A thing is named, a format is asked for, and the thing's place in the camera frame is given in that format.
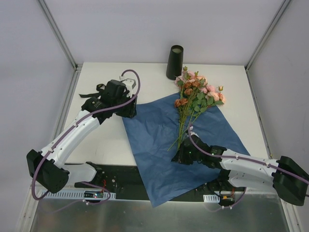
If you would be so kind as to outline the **blue wrapping paper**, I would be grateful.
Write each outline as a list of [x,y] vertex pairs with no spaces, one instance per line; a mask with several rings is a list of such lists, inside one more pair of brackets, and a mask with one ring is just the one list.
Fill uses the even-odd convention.
[[[216,179],[220,169],[202,164],[200,153],[186,134],[178,146],[179,114],[174,107],[178,93],[151,103],[139,104],[137,115],[123,118],[129,144],[147,195],[153,207]],[[217,145],[243,155],[249,152],[218,107],[212,107],[193,123],[204,151]]]

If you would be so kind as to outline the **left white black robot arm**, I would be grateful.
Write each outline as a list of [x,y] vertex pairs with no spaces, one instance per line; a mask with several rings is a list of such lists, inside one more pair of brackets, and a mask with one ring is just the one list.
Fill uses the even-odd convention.
[[85,181],[91,188],[99,187],[102,176],[89,162],[73,168],[65,163],[80,142],[106,119],[113,115],[133,118],[137,114],[134,88],[140,88],[139,80],[121,77],[97,85],[95,93],[81,94],[86,101],[70,125],[39,152],[33,149],[28,152],[26,158],[32,180],[50,193],[59,192],[70,181]]

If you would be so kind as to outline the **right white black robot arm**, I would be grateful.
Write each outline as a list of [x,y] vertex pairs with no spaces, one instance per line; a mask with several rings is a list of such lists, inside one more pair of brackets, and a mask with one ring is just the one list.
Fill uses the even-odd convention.
[[172,162],[184,165],[196,162],[219,169],[217,185],[221,190],[232,187],[265,190],[295,206],[303,206],[307,197],[309,175],[290,157],[250,157],[222,146],[207,145],[192,134],[183,140]]

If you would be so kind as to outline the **pink orange flower bunch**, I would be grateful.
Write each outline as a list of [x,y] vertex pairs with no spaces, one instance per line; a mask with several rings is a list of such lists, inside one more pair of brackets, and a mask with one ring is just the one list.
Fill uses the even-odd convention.
[[202,113],[213,106],[224,105],[226,102],[223,86],[210,85],[205,76],[188,70],[186,66],[182,74],[176,77],[175,84],[179,88],[179,97],[174,101],[174,107],[179,113],[179,132],[177,139],[168,150],[171,150],[174,145],[180,148],[189,125],[194,123]]

